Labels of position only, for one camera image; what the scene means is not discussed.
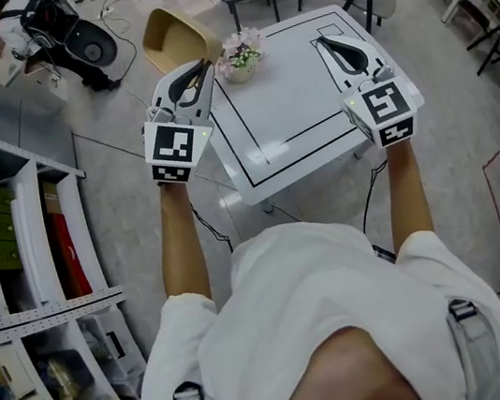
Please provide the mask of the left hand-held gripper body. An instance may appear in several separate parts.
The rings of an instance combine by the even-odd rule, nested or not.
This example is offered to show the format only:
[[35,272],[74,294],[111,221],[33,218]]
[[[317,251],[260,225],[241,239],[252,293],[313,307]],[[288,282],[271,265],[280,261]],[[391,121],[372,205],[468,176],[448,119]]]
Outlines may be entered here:
[[152,107],[144,124],[145,160],[158,184],[186,184],[213,134],[213,123],[196,110],[192,116]]

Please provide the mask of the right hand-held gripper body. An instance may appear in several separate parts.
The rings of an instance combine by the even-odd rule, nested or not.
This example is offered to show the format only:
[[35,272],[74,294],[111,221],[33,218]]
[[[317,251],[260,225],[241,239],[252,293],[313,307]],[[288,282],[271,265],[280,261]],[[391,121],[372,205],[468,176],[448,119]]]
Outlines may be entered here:
[[370,79],[349,88],[340,101],[351,124],[380,150],[414,136],[423,104],[416,85],[389,66],[377,68]]

